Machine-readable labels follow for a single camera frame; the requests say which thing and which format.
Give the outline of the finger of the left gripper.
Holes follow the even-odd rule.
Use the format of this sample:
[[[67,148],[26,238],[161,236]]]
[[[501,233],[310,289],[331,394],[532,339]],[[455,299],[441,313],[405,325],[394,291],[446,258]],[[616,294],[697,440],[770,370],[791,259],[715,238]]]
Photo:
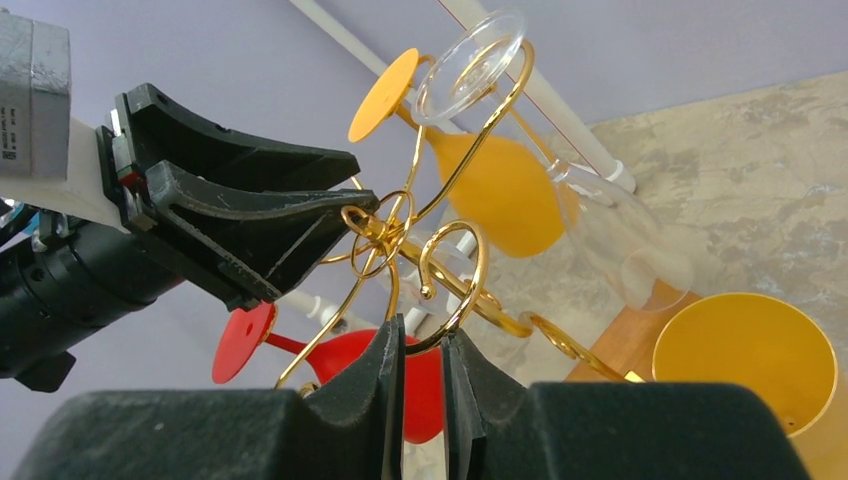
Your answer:
[[[147,183],[150,170],[165,161],[224,187],[250,192],[329,190],[360,173],[356,157],[247,134],[206,119],[151,83],[115,98],[120,133],[130,148],[121,179]]]

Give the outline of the ribbed clear wine glass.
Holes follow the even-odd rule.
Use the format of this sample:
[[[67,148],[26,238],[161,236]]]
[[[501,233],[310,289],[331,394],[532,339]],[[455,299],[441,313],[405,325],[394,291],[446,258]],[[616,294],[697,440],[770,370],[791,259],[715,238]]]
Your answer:
[[[690,291],[689,257],[673,248],[653,212],[634,194],[558,158],[515,111],[534,51],[526,21],[501,9],[468,29],[430,68],[411,113],[440,160],[450,188],[487,137],[517,141],[554,185],[576,192],[581,214],[569,237],[577,252],[632,309],[659,312]]]

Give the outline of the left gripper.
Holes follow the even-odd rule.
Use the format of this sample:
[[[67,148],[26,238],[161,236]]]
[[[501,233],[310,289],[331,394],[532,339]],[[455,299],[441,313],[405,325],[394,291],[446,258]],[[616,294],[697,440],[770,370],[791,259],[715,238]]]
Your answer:
[[[1,193],[39,211],[1,254],[1,375],[57,390],[71,348],[188,281],[228,310],[297,287],[347,234],[354,160],[245,160],[203,173],[182,128],[71,129],[63,179],[3,173]]]

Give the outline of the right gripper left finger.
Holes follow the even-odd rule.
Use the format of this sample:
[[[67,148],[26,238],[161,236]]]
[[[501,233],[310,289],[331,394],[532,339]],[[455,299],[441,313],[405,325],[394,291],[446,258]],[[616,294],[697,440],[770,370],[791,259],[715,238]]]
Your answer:
[[[398,479],[405,328],[302,397],[288,389],[100,391],[66,401],[17,479]]]

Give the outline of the gold wire wine glass rack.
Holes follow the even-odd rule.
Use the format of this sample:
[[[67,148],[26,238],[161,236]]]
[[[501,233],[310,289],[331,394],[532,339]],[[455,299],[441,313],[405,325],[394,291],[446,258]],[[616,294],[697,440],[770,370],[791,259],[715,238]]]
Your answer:
[[[456,299],[456,309],[451,316],[429,337],[413,342],[412,346],[417,353],[424,354],[434,348],[436,341],[457,330],[471,314],[476,313],[504,332],[519,338],[540,331],[563,354],[582,362],[609,381],[641,381],[641,376],[633,370],[622,374],[613,369],[590,349],[539,314],[524,312],[517,319],[506,315],[499,301],[484,288],[489,247],[479,227],[464,220],[454,220],[440,227],[425,242],[415,244],[410,241],[409,234],[413,224],[420,218],[418,214],[411,212],[404,221],[398,221],[394,213],[387,220],[366,214],[361,222],[357,222],[350,217],[353,211],[352,208],[344,209],[343,220],[357,239],[365,243],[354,244],[348,257],[354,260],[361,253],[367,253],[369,257],[364,268],[354,270],[356,283],[321,330],[309,342],[298,342],[274,333],[275,311],[266,316],[263,342],[295,356],[279,375],[275,384],[277,388],[283,387],[301,363],[309,364],[321,381],[327,381],[338,372],[332,366],[334,363],[339,362],[343,356],[351,359],[359,356],[359,351],[352,346],[354,343],[367,344],[368,339],[363,332],[344,334],[339,340],[326,341],[324,338],[342,319],[364,282],[382,271],[388,273],[390,280],[388,312],[395,313],[403,283],[395,261],[397,256],[402,256],[414,266],[419,278],[419,295],[423,300],[428,301],[435,296],[436,285],[442,285]]]

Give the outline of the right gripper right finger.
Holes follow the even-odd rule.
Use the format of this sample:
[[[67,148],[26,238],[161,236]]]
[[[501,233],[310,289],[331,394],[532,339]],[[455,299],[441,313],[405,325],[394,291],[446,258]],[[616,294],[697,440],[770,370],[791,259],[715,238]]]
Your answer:
[[[440,345],[451,479],[804,479],[765,403],[724,383],[524,387],[463,332]]]

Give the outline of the yellow plastic goblet front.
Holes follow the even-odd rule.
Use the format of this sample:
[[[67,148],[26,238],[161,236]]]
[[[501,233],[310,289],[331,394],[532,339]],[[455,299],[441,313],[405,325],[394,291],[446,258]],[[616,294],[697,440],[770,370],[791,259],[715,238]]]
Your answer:
[[[385,70],[360,104],[349,141],[364,140],[392,115],[419,128],[402,100],[428,59],[411,48]],[[461,218],[479,224],[490,243],[513,258],[547,250],[581,214],[576,192],[552,184],[529,147],[494,135],[475,151],[446,197]]]

